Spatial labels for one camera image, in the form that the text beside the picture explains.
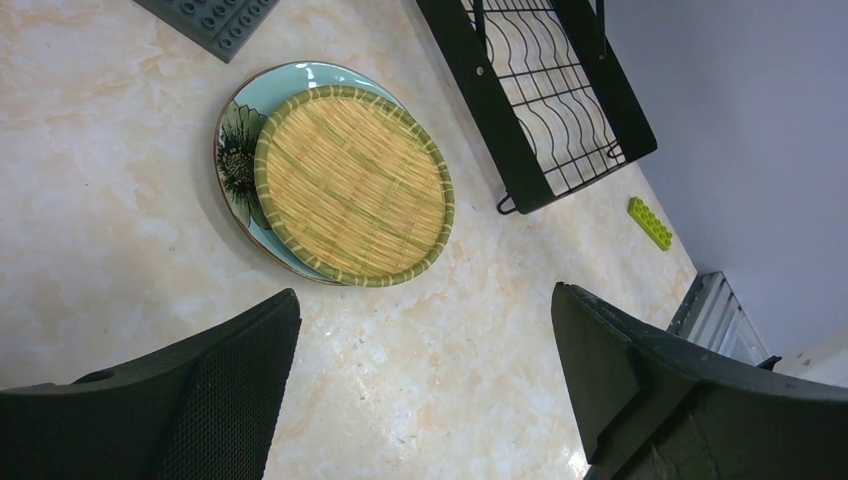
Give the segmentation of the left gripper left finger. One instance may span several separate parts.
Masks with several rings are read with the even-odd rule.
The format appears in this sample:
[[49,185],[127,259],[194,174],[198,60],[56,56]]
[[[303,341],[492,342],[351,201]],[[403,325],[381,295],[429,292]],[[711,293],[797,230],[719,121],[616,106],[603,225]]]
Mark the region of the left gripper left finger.
[[5,479],[260,479],[302,319],[283,290],[73,383],[1,394]]

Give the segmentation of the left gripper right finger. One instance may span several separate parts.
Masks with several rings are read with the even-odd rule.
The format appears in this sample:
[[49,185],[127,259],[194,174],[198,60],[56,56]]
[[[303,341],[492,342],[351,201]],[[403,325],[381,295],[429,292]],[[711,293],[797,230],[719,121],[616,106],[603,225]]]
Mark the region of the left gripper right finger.
[[751,366],[558,283],[552,326],[591,479],[843,479],[847,392]]

